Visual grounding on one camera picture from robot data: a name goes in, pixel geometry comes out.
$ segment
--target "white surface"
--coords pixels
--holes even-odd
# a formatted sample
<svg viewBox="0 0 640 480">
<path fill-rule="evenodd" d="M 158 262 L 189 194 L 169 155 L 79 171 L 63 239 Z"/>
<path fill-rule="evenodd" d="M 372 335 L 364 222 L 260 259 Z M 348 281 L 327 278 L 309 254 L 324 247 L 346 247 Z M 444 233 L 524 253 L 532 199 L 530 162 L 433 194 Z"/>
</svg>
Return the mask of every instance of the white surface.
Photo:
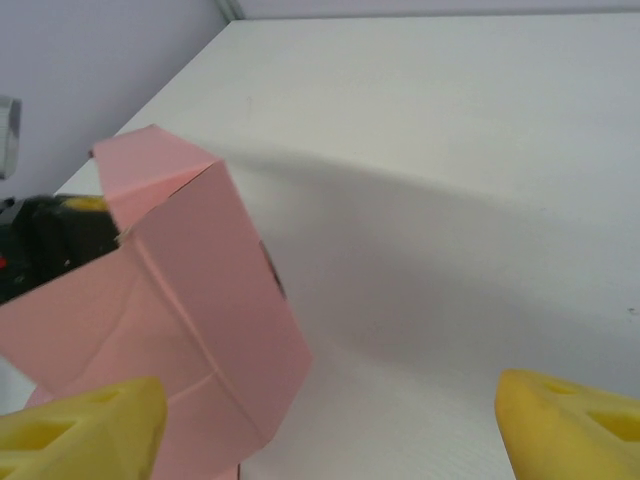
<svg viewBox="0 0 640 480">
<path fill-rule="evenodd" d="M 638 0 L 241 0 L 246 18 L 584 12 L 640 8 Z"/>
<path fill-rule="evenodd" d="M 214 0 L 0 5 L 0 94 L 24 102 L 0 198 L 53 193 L 225 26 Z"/>
<path fill-rule="evenodd" d="M 638 15 L 236 23 L 127 124 L 229 160 L 316 355 L 245 479 L 512 478 L 506 367 L 640 396 L 639 60 Z"/>
</svg>

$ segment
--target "gray wall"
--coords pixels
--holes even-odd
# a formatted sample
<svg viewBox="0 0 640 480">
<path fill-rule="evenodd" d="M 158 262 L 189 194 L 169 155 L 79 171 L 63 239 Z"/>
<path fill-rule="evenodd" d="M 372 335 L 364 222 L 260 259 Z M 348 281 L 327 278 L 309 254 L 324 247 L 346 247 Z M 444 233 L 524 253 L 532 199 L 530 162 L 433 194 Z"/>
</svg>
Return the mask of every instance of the gray wall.
<svg viewBox="0 0 640 480">
<path fill-rule="evenodd" d="M 240 0 L 247 18 L 520 13 L 640 8 L 640 0 Z"/>
<path fill-rule="evenodd" d="M 0 93 L 24 101 L 0 196 L 56 190 L 224 25 L 214 0 L 0 0 Z"/>
</svg>

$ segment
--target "black object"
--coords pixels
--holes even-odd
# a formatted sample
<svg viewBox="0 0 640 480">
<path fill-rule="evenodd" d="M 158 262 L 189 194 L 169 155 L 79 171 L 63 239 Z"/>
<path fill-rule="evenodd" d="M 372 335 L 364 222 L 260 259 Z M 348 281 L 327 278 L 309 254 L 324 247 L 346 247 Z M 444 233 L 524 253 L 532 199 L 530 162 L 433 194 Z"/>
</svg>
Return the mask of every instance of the black object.
<svg viewBox="0 0 640 480">
<path fill-rule="evenodd" d="M 109 211 L 68 201 L 77 198 L 0 203 L 0 304 L 118 248 Z"/>
</svg>

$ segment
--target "pink paper box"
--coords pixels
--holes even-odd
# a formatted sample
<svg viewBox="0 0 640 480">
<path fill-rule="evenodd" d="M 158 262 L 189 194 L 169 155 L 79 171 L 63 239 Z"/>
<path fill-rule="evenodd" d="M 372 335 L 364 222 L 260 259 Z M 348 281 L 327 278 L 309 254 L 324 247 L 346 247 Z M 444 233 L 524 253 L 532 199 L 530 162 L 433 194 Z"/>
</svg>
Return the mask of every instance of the pink paper box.
<svg viewBox="0 0 640 480">
<path fill-rule="evenodd" d="M 155 126 L 93 152 L 121 246 L 0 308 L 0 352 L 53 398 L 159 377 L 154 480 L 212 480 L 273 438 L 310 352 L 222 160 Z"/>
</svg>

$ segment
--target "white table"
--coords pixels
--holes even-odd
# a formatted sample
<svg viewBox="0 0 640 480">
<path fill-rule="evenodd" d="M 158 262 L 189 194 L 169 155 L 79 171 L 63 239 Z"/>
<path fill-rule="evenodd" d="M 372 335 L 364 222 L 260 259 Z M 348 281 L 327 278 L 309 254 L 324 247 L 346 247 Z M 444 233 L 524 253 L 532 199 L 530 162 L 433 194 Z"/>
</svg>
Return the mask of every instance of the white table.
<svg viewBox="0 0 640 480">
<path fill-rule="evenodd" d="M 245 479 L 512 478 L 507 367 L 640 396 L 640 15 L 234 23 L 150 123 L 228 159 L 316 355 Z"/>
</svg>

